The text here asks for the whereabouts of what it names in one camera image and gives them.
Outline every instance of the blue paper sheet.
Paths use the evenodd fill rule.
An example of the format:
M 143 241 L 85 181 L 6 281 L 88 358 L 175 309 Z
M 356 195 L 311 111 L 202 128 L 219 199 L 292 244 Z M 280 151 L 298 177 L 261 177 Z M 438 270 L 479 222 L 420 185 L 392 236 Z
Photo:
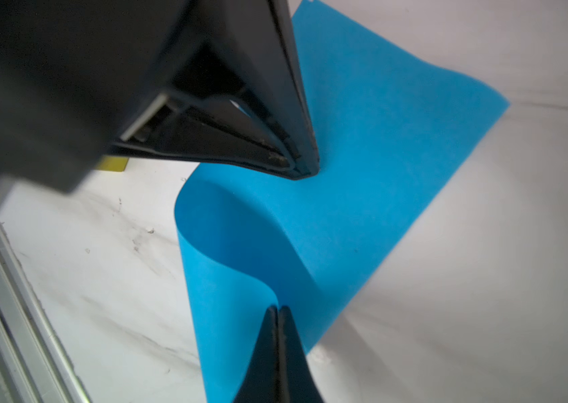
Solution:
M 202 164 L 175 206 L 209 403 L 232 401 L 271 304 L 310 350 L 508 106 L 317 0 L 293 26 L 320 174 Z

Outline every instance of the white table surface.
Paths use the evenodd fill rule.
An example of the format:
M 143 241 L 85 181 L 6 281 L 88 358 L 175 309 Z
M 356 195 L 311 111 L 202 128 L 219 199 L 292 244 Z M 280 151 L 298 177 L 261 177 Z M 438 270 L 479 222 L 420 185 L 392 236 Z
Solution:
M 568 1 L 327 3 L 512 106 L 309 355 L 326 402 L 568 402 Z M 205 401 L 172 215 L 195 166 L 0 211 L 94 403 Z

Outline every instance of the white backdrop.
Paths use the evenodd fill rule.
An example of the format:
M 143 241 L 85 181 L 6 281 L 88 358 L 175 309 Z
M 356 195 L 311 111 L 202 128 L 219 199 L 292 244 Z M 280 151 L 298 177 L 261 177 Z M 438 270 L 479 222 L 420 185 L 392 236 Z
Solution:
M 568 402 L 568 1 L 327 3 L 511 108 L 309 355 L 326 402 Z M 95 403 L 204 400 L 172 218 L 193 169 L 0 212 Z

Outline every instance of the yellow object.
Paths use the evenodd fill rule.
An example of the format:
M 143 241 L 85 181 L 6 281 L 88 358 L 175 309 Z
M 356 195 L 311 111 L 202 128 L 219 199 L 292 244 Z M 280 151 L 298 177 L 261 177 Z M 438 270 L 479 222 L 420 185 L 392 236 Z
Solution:
M 127 161 L 129 161 L 129 158 L 127 157 L 105 156 L 102 160 L 100 160 L 100 163 L 95 167 L 95 169 L 99 171 L 122 172 L 127 166 Z

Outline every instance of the metal frame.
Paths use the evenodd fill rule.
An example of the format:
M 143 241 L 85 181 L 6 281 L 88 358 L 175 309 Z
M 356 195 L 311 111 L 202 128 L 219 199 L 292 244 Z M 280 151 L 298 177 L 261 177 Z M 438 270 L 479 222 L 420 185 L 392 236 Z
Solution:
M 0 228 L 0 355 L 24 403 L 89 403 Z

